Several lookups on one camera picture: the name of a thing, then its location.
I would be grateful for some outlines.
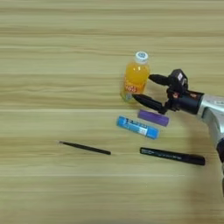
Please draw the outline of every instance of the purple eraser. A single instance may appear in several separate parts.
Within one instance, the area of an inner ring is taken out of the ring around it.
[[[140,111],[138,112],[137,117],[162,126],[167,126],[170,120],[167,116],[155,114],[142,109],[140,109]]]

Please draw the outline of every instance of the bottle cap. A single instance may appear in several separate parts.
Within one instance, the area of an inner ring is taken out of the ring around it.
[[[136,53],[136,63],[146,64],[148,62],[149,55],[147,52]]]

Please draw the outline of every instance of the black pen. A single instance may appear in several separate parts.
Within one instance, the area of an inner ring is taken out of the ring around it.
[[[144,155],[149,155],[157,158],[168,158],[172,160],[176,160],[179,162],[184,162],[193,165],[205,165],[206,160],[204,157],[199,155],[193,154],[185,154],[185,153],[178,153],[173,151],[167,150],[155,150],[150,148],[140,148],[140,153]]]

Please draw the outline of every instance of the black stylus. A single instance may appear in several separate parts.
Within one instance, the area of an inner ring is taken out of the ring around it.
[[[96,149],[94,147],[90,147],[90,146],[86,146],[83,144],[78,144],[78,143],[68,143],[68,142],[63,142],[63,141],[59,141],[60,144],[65,144],[65,145],[69,145],[75,148],[79,148],[85,151],[94,151],[94,152],[98,152],[101,154],[106,154],[106,155],[111,155],[111,152],[109,150],[100,150],[100,149]]]

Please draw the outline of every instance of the bottle label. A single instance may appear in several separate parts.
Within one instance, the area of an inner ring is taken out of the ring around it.
[[[132,94],[141,94],[144,91],[144,84],[136,85],[124,78],[124,90]]]

